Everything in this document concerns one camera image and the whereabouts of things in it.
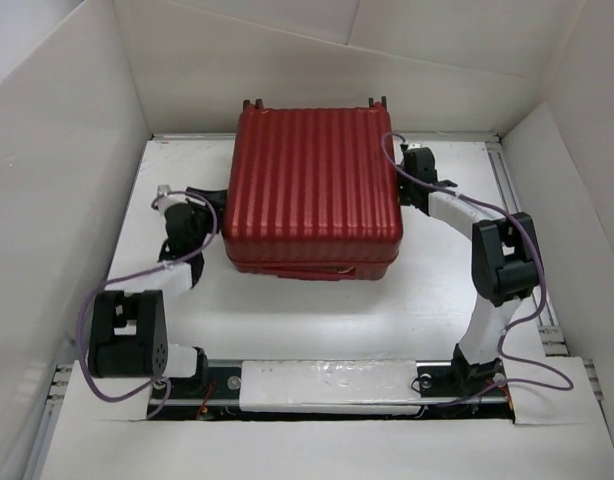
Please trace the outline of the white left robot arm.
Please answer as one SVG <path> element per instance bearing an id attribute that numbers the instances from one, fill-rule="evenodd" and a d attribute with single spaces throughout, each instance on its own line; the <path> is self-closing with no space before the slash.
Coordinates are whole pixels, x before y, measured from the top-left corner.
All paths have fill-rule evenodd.
<path id="1" fill-rule="evenodd" d="M 95 378 L 146 378 L 175 384 L 188 396 L 209 387 L 209 371 L 194 347 L 176 349 L 168 365 L 166 304 L 195 287 L 204 270 L 204 250 L 221 231 L 225 190 L 158 189 L 151 208 L 164 221 L 165 238 L 156 263 L 108 279 L 83 302 L 77 323 L 81 366 Z"/>

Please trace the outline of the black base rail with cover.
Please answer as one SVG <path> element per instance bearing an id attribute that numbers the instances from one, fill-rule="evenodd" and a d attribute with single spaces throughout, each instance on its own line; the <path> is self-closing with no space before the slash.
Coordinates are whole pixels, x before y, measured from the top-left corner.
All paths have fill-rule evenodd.
<path id="1" fill-rule="evenodd" d="M 210 360 L 155 387 L 147 413 L 171 421 L 471 420 L 514 417 L 487 378 L 459 390 L 447 361 Z"/>

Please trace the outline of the red hard-shell suitcase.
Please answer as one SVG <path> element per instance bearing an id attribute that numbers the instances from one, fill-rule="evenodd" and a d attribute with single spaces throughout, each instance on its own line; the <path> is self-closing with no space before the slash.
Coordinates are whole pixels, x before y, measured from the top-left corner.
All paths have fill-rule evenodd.
<path id="1" fill-rule="evenodd" d="M 245 101 L 222 235 L 242 273 L 300 280 L 382 279 L 404 226 L 381 146 L 386 102 L 271 108 Z"/>

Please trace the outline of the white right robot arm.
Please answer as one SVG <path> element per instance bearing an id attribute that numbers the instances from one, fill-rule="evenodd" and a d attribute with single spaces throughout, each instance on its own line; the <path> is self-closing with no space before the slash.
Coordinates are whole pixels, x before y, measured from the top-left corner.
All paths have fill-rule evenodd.
<path id="1" fill-rule="evenodd" d="M 401 146 L 398 189 L 403 206 L 452 227 L 471 242 L 471 279 L 477 292 L 467 330 L 454 348 L 451 364 L 435 387 L 467 395 L 492 379 L 500 365 L 498 343 L 523 299 L 539 285 L 535 260 L 518 231 L 536 239 L 525 213 L 507 218 L 495 209 L 457 195 L 456 184 L 438 179 L 435 157 L 427 147 Z"/>

